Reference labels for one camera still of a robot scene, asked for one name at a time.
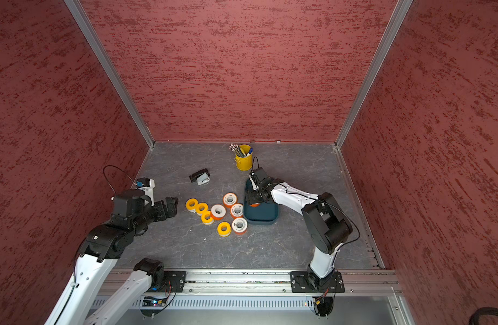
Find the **teal storage box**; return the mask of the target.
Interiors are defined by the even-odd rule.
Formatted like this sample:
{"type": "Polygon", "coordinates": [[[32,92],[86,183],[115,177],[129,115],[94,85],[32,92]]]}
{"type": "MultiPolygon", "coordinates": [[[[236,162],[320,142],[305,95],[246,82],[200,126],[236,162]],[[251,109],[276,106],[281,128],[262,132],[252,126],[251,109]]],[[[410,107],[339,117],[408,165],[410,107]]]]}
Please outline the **teal storage box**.
{"type": "Polygon", "coordinates": [[[268,226],[274,224],[279,216],[279,206],[274,203],[261,203],[258,207],[252,207],[248,203],[247,191],[252,190],[252,183],[246,180],[243,198],[243,217],[250,224],[268,226]]]}

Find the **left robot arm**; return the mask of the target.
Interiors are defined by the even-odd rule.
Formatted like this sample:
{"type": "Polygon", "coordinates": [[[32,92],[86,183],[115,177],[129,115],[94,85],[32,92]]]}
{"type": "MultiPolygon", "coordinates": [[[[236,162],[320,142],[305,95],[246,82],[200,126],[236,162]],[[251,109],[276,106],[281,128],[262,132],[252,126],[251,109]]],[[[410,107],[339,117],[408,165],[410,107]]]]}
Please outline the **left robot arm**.
{"type": "Polygon", "coordinates": [[[154,222],[177,214],[178,199],[155,201],[152,188],[126,190],[113,197],[109,221],[95,227],[78,249],[74,271],[47,324],[116,324],[146,292],[175,296],[182,280],[166,276],[161,261],[139,261],[125,283],[94,313],[90,309],[109,273],[135,237],[154,222]]]}

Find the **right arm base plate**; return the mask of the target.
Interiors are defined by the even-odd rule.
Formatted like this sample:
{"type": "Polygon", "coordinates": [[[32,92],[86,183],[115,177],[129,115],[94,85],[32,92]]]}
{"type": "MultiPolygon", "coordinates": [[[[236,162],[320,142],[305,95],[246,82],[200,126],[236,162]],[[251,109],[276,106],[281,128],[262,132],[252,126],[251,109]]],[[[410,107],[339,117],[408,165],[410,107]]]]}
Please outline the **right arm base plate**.
{"type": "Polygon", "coordinates": [[[293,293],[344,293],[345,286],[342,274],[332,271],[325,278],[318,278],[313,272],[290,272],[293,293]]]}

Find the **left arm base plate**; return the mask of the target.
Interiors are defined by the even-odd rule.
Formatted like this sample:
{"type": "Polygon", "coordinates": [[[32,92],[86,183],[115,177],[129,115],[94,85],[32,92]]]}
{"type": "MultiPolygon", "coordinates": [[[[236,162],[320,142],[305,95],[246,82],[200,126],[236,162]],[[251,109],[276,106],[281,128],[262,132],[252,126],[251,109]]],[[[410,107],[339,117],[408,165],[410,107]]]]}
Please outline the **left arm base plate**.
{"type": "Polygon", "coordinates": [[[149,293],[181,293],[185,285],[186,271],[157,271],[152,275],[149,293]]]}

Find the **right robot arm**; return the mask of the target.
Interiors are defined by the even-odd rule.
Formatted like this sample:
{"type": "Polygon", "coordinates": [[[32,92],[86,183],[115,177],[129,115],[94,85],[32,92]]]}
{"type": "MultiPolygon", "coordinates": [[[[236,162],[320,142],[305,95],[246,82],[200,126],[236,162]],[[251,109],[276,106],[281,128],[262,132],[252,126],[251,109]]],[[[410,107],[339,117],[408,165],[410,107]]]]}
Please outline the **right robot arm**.
{"type": "Polygon", "coordinates": [[[342,211],[332,194],[312,194],[292,187],[287,182],[269,176],[259,167],[249,173],[250,187],[246,190],[249,204],[273,203],[297,212],[304,219],[315,244],[309,276],[318,282],[327,280],[335,271],[334,263],[340,249],[351,242],[357,226],[342,211]]]}

